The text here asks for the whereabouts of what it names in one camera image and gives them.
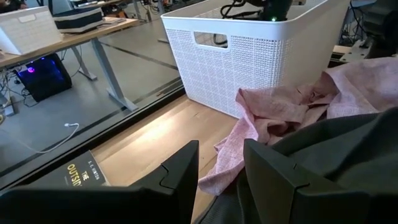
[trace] cable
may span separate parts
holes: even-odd
[[[61,51],[61,61],[65,58],[66,54],[68,52],[68,49]]]
[[[7,74],[4,75],[4,78],[5,78],[5,83],[4,83],[4,79],[3,79],[3,86],[6,87],[6,94],[7,94],[7,90],[8,90],[8,99],[7,99],[7,102],[5,102],[2,105],[2,107],[6,108],[11,103],[11,89],[9,88],[9,79],[8,79]]]
[[[354,19],[355,19],[357,25],[359,26],[359,28],[361,28],[362,32],[364,32],[366,35],[368,35],[368,33],[365,31],[365,29],[363,29],[363,26],[359,22],[358,18],[356,17],[355,9],[357,9],[357,8],[354,8],[353,3],[351,1],[349,2],[349,6],[351,7],[351,10],[354,14]]]
[[[221,7],[220,14],[223,16],[222,19],[235,19],[235,18],[238,18],[238,17],[245,17],[245,16],[253,15],[255,13],[260,13],[260,11],[249,11],[249,12],[240,12],[240,13],[232,15],[232,16],[228,15],[233,7],[243,7],[245,4],[246,4],[246,0],[241,0],[241,1],[233,0],[232,4],[227,4],[227,5],[223,6],[223,7]],[[224,44],[228,43],[227,40],[218,42],[217,41],[217,34],[213,34],[213,42],[216,45],[224,45]]]
[[[25,105],[26,107],[32,108],[32,107],[34,107],[34,106],[36,106],[36,105],[39,104],[39,102],[36,102],[36,103],[33,104],[33,105],[28,105],[28,104],[26,103],[26,99],[27,99],[27,98],[24,98],[24,99],[23,99],[24,105]]]
[[[2,86],[1,90],[3,90],[4,86],[6,86],[6,85],[7,85],[7,89],[9,90],[9,84],[8,84],[9,80],[8,80],[7,74],[4,75],[4,79],[6,80],[6,84]],[[5,108],[7,106],[9,106],[10,103],[11,103],[11,92],[8,91],[8,100],[7,100],[7,102],[5,104],[3,104],[1,112],[3,112],[5,110]],[[0,114],[0,124],[2,124],[3,122],[4,122],[4,116],[2,114]]]
[[[73,78],[73,77],[79,72],[79,70],[80,70],[80,68],[81,68],[81,63],[83,62],[83,56],[82,56],[83,51],[82,51],[82,49],[81,49],[81,45],[79,45],[79,48],[80,48],[79,68],[77,69],[77,71],[76,71],[73,75],[70,76],[70,78]]]
[[[28,148],[29,150],[35,152],[35,153],[39,153],[39,154],[46,154],[48,152],[52,152],[55,149],[57,149],[58,147],[60,147],[62,144],[64,144],[65,142],[67,142],[69,139],[71,139],[73,137],[73,135],[75,135],[75,133],[77,132],[77,130],[80,127],[80,124],[75,123],[75,124],[65,124],[65,127],[72,127],[72,126],[76,126],[75,130],[73,130],[73,132],[71,133],[71,135],[69,135],[67,138],[65,138],[63,141],[61,141],[60,143],[58,143],[56,146],[54,146],[53,148],[46,150],[46,151],[37,151],[33,148],[31,148],[30,146],[28,146],[27,144],[25,144],[24,142],[22,142],[21,140],[19,140],[18,138],[15,138],[13,135],[11,135],[9,132],[7,132],[6,130],[3,129],[3,131],[5,133],[7,133],[11,138],[13,138],[14,140],[16,140],[17,142],[19,142],[21,145],[25,146],[26,148]]]
[[[140,3],[141,3],[141,6],[145,9],[145,10],[149,10],[149,8],[148,7],[145,7],[145,5],[144,5],[144,3],[142,3],[142,1],[139,1]]]
[[[151,13],[153,13],[153,15],[158,15],[160,13],[159,8],[152,4],[149,6],[149,9],[150,9]]]

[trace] desk leg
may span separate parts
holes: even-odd
[[[98,79],[97,76],[88,71],[88,69],[86,67],[86,64],[85,64],[85,61],[82,59],[82,57],[81,57],[79,51],[77,50],[76,46],[71,47],[71,49],[73,50],[73,53],[75,54],[77,62],[80,63],[79,72],[82,75],[84,75],[85,77],[87,77],[91,81],[97,80]]]
[[[6,98],[3,94],[0,93],[0,104],[5,104],[7,102],[8,102],[8,98]],[[4,114],[6,116],[12,116],[15,114],[13,102],[14,102],[14,97],[11,96],[10,104],[8,106],[6,106],[4,109]]]
[[[142,17],[141,17],[141,13],[139,12],[137,1],[138,0],[133,0],[132,3],[134,4],[134,9],[136,10],[137,19],[141,21]]]
[[[113,96],[116,100],[118,100],[122,105],[127,107],[129,110],[134,111],[138,109],[138,107],[134,103],[132,103],[130,100],[124,97],[122,89],[119,86],[118,80],[114,75],[112,66],[106,56],[104,47],[102,46],[98,38],[91,40],[91,43],[93,44],[95,55],[97,56],[99,64],[101,65],[105,77],[108,80],[108,83],[111,87],[107,89],[108,93],[111,96]]]
[[[158,1],[157,2],[157,7],[159,8],[160,15],[163,15],[165,13],[164,7],[163,7],[163,1]],[[169,42],[169,39],[167,38],[166,30],[164,28],[163,28],[163,30],[164,30],[164,33],[166,35],[166,38],[159,38],[159,39],[157,39],[157,41],[169,44],[170,42]]]

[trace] wooden desk top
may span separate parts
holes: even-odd
[[[124,0],[109,0],[109,1],[102,2],[102,3],[90,4],[90,5],[87,5],[87,6],[80,6],[80,7],[77,7],[77,8],[78,9],[86,9],[86,8],[91,8],[91,7],[103,7],[103,6],[106,6],[108,4],[116,4],[116,3],[123,2],[123,1]]]
[[[82,44],[84,42],[87,42],[91,39],[94,39],[96,37],[101,37],[107,34],[110,34],[112,32],[130,27],[130,26],[136,26],[139,24],[139,21],[137,19],[126,19],[126,21],[121,22],[119,24],[113,25],[113,26],[106,26],[106,27],[101,27],[99,29],[84,33],[84,34],[77,34],[77,35],[70,35],[70,34],[65,34],[63,37],[63,40],[57,44],[50,45],[48,47],[44,47],[42,49],[36,50],[34,52],[31,52],[26,55],[12,55],[12,54],[5,54],[4,58],[0,58],[0,68],[6,67],[8,65],[13,65],[18,62],[23,62],[27,60],[32,60],[35,59],[36,57],[40,57],[42,55],[51,53],[51,52],[57,52],[58,50],[64,49],[68,46],[73,46],[73,45],[78,45]]]
[[[197,139],[201,178],[216,162],[213,146],[231,132],[236,122],[236,118],[182,96],[104,142],[92,153],[111,185],[128,186],[152,172],[186,143]],[[213,198],[197,190],[192,220]]]

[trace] dark gray fabric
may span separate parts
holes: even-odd
[[[397,108],[381,114],[320,121],[286,136],[271,148],[344,188],[371,194],[369,223],[396,219],[389,210],[398,204]],[[260,223],[258,212],[242,170],[195,223]]]

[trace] metal frame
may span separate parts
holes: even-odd
[[[139,19],[139,20],[141,21],[141,20],[143,20],[143,19],[142,19],[142,17],[141,17],[141,13],[140,13],[140,11],[139,11],[137,1],[138,1],[138,0],[133,0],[132,3],[133,3],[133,5],[134,5],[134,9],[136,10],[137,19]]]
[[[358,40],[352,46],[351,50],[342,56],[341,62],[355,62],[369,57],[373,47],[373,42],[367,43],[366,40]]]
[[[91,43],[93,44],[94,52],[99,60],[99,64],[101,65],[105,73],[105,78],[108,80],[108,83],[111,87],[107,89],[108,93],[113,96],[113,98],[118,100],[120,104],[127,107],[129,110],[134,111],[138,109],[138,107],[134,103],[124,97],[122,89],[113,72],[112,66],[106,56],[104,47],[102,46],[98,38],[92,39]]]
[[[163,2],[161,0],[157,1],[157,7],[159,8],[159,14],[163,15],[165,13],[164,7],[163,7]],[[170,44],[169,39],[167,38],[166,30],[163,28],[164,34],[166,35],[166,38],[159,38],[157,41],[165,44]]]
[[[71,47],[73,53],[75,54],[75,57],[77,61],[80,63],[80,68],[79,68],[79,73],[84,75],[86,78],[88,78],[90,81],[95,81],[98,79],[98,77],[91,72],[88,71],[85,61],[82,59],[79,51],[77,50],[76,46]]]

